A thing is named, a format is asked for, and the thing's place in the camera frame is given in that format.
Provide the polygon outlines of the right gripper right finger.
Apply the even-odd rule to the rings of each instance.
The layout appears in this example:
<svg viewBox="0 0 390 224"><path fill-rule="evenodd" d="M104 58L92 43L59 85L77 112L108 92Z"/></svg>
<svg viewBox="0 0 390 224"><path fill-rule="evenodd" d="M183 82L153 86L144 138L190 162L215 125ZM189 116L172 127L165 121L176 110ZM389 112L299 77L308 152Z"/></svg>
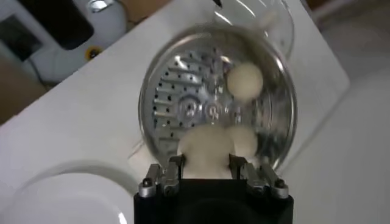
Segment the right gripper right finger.
<svg viewBox="0 0 390 224"><path fill-rule="evenodd" d="M287 199L289 188L273 168L268 164L262 164L258 169L244 157L229 155L229 169L234 180L246 180L251 191L265 193L269 189L274 198Z"/></svg>

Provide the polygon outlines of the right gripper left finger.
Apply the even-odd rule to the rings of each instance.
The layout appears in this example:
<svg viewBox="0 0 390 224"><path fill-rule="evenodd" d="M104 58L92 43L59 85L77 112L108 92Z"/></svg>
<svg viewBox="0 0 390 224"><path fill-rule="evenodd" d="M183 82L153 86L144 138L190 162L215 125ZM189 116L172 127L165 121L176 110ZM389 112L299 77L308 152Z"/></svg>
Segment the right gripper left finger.
<svg viewBox="0 0 390 224"><path fill-rule="evenodd" d="M151 198L159 193L165 197L178 193L184 163L185 157L177 155L170 157L165 169L159 164L151 164L146 176L138 185L138 195L141 198Z"/></svg>

